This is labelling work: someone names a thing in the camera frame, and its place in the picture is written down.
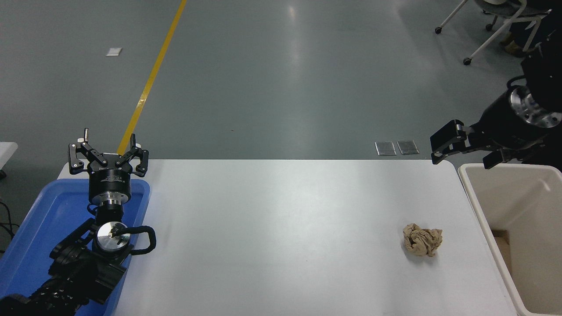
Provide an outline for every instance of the white bin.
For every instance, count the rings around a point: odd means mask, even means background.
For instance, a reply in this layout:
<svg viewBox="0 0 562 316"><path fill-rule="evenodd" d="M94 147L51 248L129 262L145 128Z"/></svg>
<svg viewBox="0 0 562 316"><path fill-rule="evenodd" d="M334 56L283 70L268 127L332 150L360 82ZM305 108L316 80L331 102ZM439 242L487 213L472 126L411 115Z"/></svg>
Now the white bin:
<svg viewBox="0 0 562 316"><path fill-rule="evenodd" d="M515 164L459 174L518 314L562 315L562 174ZM509 233L511 276L491 229Z"/></svg>

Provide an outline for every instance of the chair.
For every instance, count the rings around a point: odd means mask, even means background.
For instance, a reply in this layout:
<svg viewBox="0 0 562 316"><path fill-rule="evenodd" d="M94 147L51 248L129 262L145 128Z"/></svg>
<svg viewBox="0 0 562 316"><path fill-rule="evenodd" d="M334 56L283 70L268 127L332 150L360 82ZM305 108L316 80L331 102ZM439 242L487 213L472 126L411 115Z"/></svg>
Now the chair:
<svg viewBox="0 0 562 316"><path fill-rule="evenodd" d="M468 0L463 0L454 10L449 14L449 16L441 23L440 26L435 28L435 33L440 34L441 30L449 22L449 20L467 3ZM538 27L541 24L541 19L548 14L548 10L537 9L527 6L527 0L509 0L503 4L490 4L484 0L474 0L476 4L486 13L494 15L493 22L486 25L486 30L492 30L492 27L497 21L499 16L505 18L504 24L495 31L490 38L488 38L472 55L463 59L463 64L470 65L474 56L488 46L496 37L498 37L501 32L507 29L511 23L515 22L530 22L535 21L536 24L531 31L529 39L527 40L523 51L526 52L533 41L534 35L537 33Z"/></svg>

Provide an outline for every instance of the black cable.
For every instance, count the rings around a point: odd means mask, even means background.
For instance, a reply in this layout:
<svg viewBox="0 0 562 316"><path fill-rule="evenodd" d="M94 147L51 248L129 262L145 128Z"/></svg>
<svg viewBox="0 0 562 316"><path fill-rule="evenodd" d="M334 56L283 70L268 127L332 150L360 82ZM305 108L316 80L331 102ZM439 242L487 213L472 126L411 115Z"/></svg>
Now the black cable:
<svg viewBox="0 0 562 316"><path fill-rule="evenodd" d="M10 213L10 209L8 208L6 203L0 202L0 204L2 204L6 208L6 212L8 212L8 225L10 225L10 231L13 234L12 214Z"/></svg>
<svg viewBox="0 0 562 316"><path fill-rule="evenodd" d="M90 206L92 206L93 204L90 203L88 204L88 206L86 206L86 209L88 210L88 213L92 214L92 215L96 215L96 210L98 209L98 207L94 207L93 209L90 208Z"/></svg>
<svg viewBox="0 0 562 316"><path fill-rule="evenodd" d="M12 223L12 226L15 226L15 227L18 227L18 228L20 228L20 226L19 226L18 224L13 224L13 223Z"/></svg>
<svg viewBox="0 0 562 316"><path fill-rule="evenodd" d="M508 89L511 89L511 88L512 88L512 86L511 86L512 83L514 83L514 82L517 81L517 80L524 79L524 78L525 78L525 75L521 75L521 76L517 76L517 77L513 77L513 78L509 79L509 80L507 81L507 84L506 84L507 88L508 88Z"/></svg>
<svg viewBox="0 0 562 316"><path fill-rule="evenodd" d="M0 224L0 227L4 228L6 230L6 232L10 235L10 239L13 239L14 233L13 231L9 230L6 226L4 226L3 224Z"/></svg>

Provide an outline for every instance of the white table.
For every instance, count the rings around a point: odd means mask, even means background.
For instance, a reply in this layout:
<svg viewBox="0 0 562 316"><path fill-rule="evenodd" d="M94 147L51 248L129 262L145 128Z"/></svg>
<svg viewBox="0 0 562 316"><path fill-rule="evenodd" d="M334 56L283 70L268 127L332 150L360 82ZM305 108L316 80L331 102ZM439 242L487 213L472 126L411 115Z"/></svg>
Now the white table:
<svg viewBox="0 0 562 316"><path fill-rule="evenodd" d="M10 142L0 142L0 170L8 162L8 159L16 152L17 144Z"/></svg>
<svg viewBox="0 0 562 316"><path fill-rule="evenodd" d="M145 180L158 245L115 316L516 315L446 161L150 160ZM443 229L437 256L405 251L412 222Z"/></svg>

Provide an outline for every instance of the crumpled paper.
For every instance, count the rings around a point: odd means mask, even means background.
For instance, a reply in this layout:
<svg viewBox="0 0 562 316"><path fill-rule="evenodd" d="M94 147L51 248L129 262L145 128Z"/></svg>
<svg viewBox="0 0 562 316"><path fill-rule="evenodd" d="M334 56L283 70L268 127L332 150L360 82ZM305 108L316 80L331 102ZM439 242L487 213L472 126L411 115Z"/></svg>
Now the crumpled paper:
<svg viewBox="0 0 562 316"><path fill-rule="evenodd" d="M422 229L411 223L404 227L403 232L404 246L416 256L435 256L435 251L443 241L441 229Z"/></svg>

